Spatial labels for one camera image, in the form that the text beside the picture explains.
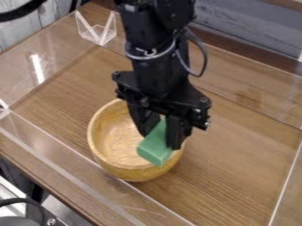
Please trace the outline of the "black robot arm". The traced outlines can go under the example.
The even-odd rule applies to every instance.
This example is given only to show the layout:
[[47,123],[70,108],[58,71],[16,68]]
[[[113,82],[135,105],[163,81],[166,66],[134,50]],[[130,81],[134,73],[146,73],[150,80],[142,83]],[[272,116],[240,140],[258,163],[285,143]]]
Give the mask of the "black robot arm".
[[206,46],[190,31],[197,18],[196,0],[115,0],[126,32],[126,57],[130,72],[115,72],[117,96],[126,101],[142,135],[149,135],[166,120],[165,142],[177,150],[197,127],[209,127],[209,97],[190,83],[204,76],[190,68],[189,43],[208,54]]

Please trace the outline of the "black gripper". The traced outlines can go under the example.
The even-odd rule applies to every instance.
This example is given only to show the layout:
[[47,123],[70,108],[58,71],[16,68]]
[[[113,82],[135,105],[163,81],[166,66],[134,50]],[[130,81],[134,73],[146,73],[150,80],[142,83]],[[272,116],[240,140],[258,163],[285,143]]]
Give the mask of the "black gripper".
[[206,130],[210,99],[194,88],[189,76],[189,48],[149,54],[130,49],[131,71],[115,72],[117,96],[126,101],[129,113],[143,137],[166,116],[166,144],[178,150],[193,127]]

